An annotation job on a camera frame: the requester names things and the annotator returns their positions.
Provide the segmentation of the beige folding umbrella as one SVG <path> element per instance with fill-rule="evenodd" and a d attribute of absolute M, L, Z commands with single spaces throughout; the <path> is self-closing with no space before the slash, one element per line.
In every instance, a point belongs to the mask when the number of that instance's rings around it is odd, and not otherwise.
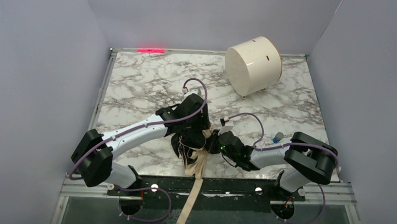
<path fill-rule="evenodd" d="M 175 224 L 185 224 L 193 209 L 194 203 L 203 184 L 203 177 L 205 175 L 209 154 L 206 150 L 192 150 L 191 148 L 182 145 L 179 138 L 179 135 L 182 132 L 176 133 L 172 136 L 170 140 L 171 146 L 176 156 L 183 161 L 184 173 L 186 176 L 194 176 L 195 182 Z"/>

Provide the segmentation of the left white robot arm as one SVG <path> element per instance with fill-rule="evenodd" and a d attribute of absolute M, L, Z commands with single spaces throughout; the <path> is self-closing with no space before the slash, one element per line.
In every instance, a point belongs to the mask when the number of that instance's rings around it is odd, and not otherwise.
<path fill-rule="evenodd" d="M 74 166 L 69 174 L 71 180 L 75 171 L 79 180 L 87 187 L 103 182 L 124 189 L 136 188 L 141 178 L 134 167 L 114 163 L 114 159 L 127 150 L 154 139 L 184 132 L 202 132 L 210 128 L 208 105 L 197 94 L 187 95 L 181 103 L 164 107 L 139 123 L 126 128 L 100 134 L 96 129 L 87 131 L 81 138 L 71 159 Z"/>

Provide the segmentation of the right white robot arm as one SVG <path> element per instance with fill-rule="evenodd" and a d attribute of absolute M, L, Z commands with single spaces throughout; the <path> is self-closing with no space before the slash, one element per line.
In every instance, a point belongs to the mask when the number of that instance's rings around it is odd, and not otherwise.
<path fill-rule="evenodd" d="M 338 151 L 303 132 L 295 132 L 289 142 L 266 148 L 245 145 L 231 131 L 215 132 L 209 137 L 209 153 L 222 154 L 245 171 L 258 171 L 268 166 L 289 164 L 280 173 L 275 190 L 284 194 L 296 192 L 310 182 L 330 183 L 333 170 L 338 167 Z"/>

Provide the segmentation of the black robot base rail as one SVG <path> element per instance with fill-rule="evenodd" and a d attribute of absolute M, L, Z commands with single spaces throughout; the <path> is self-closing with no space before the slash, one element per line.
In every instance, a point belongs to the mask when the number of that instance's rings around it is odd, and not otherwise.
<path fill-rule="evenodd" d="M 126 213 L 144 209 L 182 209 L 195 183 L 192 177 L 141 176 L 135 186 L 109 185 L 107 194 L 117 196 Z M 290 218 L 294 204 L 305 201 L 302 188 L 284 194 L 274 180 L 205 178 L 193 210 L 277 213 Z"/>

